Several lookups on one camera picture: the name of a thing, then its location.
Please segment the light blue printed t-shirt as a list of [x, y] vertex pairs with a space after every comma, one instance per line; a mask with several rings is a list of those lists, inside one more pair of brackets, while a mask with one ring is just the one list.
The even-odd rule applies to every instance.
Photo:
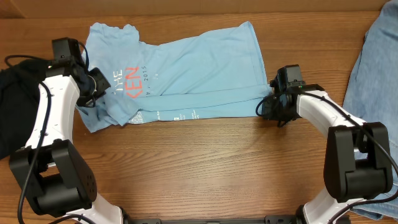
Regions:
[[111, 125], [250, 117], [270, 93], [251, 23], [161, 45], [138, 30], [95, 23], [86, 48], [91, 68], [110, 83], [94, 108], [79, 108], [91, 132]]

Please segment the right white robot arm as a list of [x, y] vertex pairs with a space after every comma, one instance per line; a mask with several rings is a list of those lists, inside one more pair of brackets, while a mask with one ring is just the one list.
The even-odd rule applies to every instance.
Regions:
[[392, 189], [397, 172], [382, 123], [349, 114], [320, 85], [306, 84], [298, 65], [278, 69], [270, 86], [273, 93], [261, 100], [256, 114], [280, 128], [303, 118], [326, 137], [325, 187], [294, 215], [268, 215], [265, 223], [350, 223], [346, 212], [353, 207], [397, 198], [378, 198]]

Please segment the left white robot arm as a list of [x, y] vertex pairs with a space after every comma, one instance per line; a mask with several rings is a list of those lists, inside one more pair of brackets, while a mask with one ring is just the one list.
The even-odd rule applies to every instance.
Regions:
[[54, 59], [39, 81], [40, 101], [35, 124], [24, 147], [11, 155], [9, 167], [21, 195], [17, 219], [28, 202], [38, 215], [55, 223], [130, 223], [128, 214], [97, 191], [89, 165], [73, 145], [76, 106], [92, 108], [105, 95], [109, 82], [98, 68], [82, 57], [83, 43], [68, 37], [52, 41]]

